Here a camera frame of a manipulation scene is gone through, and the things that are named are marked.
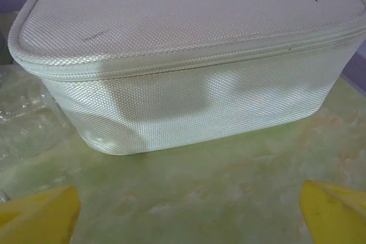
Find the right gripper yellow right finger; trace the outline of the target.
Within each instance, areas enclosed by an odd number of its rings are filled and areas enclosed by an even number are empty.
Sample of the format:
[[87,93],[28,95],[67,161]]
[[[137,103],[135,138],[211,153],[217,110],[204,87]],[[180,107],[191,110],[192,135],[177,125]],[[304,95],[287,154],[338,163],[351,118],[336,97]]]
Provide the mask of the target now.
[[366,192],[305,181],[300,208],[314,244],[366,244]]

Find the white fabric zip case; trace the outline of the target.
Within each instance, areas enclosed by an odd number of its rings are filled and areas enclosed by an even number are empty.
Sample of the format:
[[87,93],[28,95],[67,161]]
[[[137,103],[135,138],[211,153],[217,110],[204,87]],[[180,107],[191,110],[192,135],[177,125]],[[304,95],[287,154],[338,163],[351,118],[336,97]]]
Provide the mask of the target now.
[[8,36],[94,150],[128,155],[315,113],[366,0],[27,0]]

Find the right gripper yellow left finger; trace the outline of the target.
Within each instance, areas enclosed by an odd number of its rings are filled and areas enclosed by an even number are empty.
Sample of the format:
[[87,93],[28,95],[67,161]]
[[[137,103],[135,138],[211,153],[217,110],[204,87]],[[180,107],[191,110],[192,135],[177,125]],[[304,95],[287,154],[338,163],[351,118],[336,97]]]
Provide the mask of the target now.
[[69,244],[81,202],[61,186],[0,203],[0,244]]

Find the clear cola bottle red label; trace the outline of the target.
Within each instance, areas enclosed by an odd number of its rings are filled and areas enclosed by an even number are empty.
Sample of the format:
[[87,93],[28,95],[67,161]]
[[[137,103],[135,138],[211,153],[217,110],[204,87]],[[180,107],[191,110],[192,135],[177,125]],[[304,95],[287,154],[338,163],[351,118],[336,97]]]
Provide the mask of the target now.
[[0,171],[52,148],[72,126],[43,82],[0,66]]

